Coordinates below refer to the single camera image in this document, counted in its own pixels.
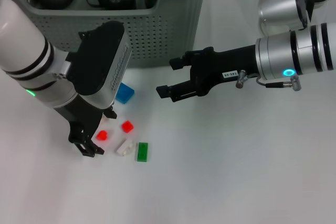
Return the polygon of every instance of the gray plastic basket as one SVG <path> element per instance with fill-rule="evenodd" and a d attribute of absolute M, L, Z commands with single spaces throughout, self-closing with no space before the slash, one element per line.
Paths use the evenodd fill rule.
<path fill-rule="evenodd" d="M 77 50 L 79 32 L 109 20 L 123 22 L 133 48 L 129 66 L 156 67 L 192 50 L 203 0 L 157 0 L 151 9 L 112 11 L 93 9 L 85 0 L 74 0 L 66 10 L 37 9 L 30 5 L 31 0 L 13 1 L 53 45 L 64 51 Z"/>

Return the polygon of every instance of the white table surface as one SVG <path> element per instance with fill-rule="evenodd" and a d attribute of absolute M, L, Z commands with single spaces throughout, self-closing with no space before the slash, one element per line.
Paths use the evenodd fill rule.
<path fill-rule="evenodd" d="M 258 0 L 204 0 L 195 49 L 255 43 Z M 336 0 L 327 21 L 336 22 Z M 135 96 L 101 127 L 103 156 L 80 155 L 68 122 L 0 72 L 1 224 L 316 224 L 336 222 L 336 72 L 302 90 L 221 84 L 172 103 L 156 86 L 189 70 L 128 69 Z M 147 163 L 118 157 L 120 124 L 149 142 Z"/>

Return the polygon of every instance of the green indicator light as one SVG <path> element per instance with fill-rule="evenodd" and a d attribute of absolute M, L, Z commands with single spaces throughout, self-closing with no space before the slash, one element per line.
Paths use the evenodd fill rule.
<path fill-rule="evenodd" d="M 31 94 L 32 96 L 35 96 L 35 94 L 32 93 L 30 90 L 26 89 L 26 91 L 27 91 L 29 94 Z"/>

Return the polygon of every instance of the cable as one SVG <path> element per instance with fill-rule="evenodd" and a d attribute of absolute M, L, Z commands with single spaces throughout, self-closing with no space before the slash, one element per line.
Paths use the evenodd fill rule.
<path fill-rule="evenodd" d="M 257 82 L 259 85 L 261 85 L 261 86 L 266 86 L 266 84 L 264 84 L 264 83 L 262 83 L 262 82 L 259 81 L 259 80 L 261 79 L 261 76 L 260 76 L 258 73 L 252 73 L 252 74 L 249 74 L 249 75 L 247 76 L 248 79 L 253 78 L 253 77 L 257 77 L 256 82 Z"/>
<path fill-rule="evenodd" d="M 266 31 L 266 27 L 264 23 L 261 23 L 260 21 L 258 22 L 258 27 L 259 27 L 259 31 L 265 36 L 268 36 L 268 33 Z"/>

